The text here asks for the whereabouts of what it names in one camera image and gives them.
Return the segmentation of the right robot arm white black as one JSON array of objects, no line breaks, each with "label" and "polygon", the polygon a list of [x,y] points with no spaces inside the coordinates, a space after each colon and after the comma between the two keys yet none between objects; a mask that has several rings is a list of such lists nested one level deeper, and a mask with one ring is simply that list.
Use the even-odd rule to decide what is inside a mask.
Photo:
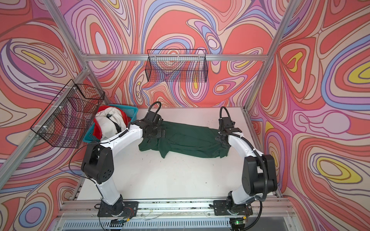
[{"label": "right robot arm white black", "polygon": [[241,186],[230,191],[226,198],[226,211],[231,215],[240,213],[255,201],[263,203],[267,195],[277,190],[275,159],[272,155],[257,150],[242,131],[235,127],[226,107],[221,107],[219,130],[216,140],[223,147],[232,147],[243,159]]}]

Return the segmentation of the teal plastic laundry basket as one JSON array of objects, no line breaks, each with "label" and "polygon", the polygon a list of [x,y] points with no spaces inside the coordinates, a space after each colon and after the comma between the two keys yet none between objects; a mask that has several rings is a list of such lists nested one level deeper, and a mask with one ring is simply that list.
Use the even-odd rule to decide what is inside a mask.
[{"label": "teal plastic laundry basket", "polygon": [[83,141],[86,143],[105,140],[117,134],[114,124],[106,117],[111,114],[111,119],[118,123],[121,131],[128,127],[129,122],[136,120],[138,108],[127,105],[104,105],[99,107],[93,120],[92,126],[88,129]]}]

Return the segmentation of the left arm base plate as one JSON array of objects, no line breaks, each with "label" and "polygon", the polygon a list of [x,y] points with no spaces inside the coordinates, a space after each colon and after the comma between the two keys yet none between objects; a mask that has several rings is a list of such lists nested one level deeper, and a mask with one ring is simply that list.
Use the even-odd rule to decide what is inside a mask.
[{"label": "left arm base plate", "polygon": [[118,201],[114,205],[108,205],[107,203],[101,201],[97,216],[99,218],[113,218],[113,217],[132,218],[137,215],[138,205],[139,202],[137,201],[124,201],[124,202]]}]

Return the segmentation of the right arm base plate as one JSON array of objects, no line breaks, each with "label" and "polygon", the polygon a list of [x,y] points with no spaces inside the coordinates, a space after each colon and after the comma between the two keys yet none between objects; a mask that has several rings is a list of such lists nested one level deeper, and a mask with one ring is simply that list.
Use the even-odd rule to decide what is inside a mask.
[{"label": "right arm base plate", "polygon": [[214,210],[216,216],[251,216],[252,207],[246,204],[236,205],[229,200],[214,200],[209,207]]}]

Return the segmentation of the green t shirt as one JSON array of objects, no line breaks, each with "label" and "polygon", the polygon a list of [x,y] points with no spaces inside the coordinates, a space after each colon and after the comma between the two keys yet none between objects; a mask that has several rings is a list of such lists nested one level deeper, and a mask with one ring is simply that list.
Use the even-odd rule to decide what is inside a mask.
[{"label": "green t shirt", "polygon": [[229,147],[216,140],[217,129],[164,121],[165,136],[144,138],[138,145],[141,152],[154,150],[165,158],[169,152],[199,158],[227,157]]}]

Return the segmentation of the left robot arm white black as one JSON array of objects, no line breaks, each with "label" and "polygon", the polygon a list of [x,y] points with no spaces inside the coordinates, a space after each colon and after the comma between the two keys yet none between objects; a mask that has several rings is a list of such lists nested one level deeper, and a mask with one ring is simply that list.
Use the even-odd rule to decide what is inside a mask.
[{"label": "left robot arm white black", "polygon": [[128,217],[136,215],[134,206],[125,205],[121,193],[118,192],[112,179],[114,173],[114,157],[131,143],[141,138],[152,139],[165,136],[161,127],[162,117],[159,115],[161,102],[154,102],[145,117],[128,125],[124,131],[103,142],[91,142],[87,145],[81,170],[97,187],[101,202],[98,217]]}]

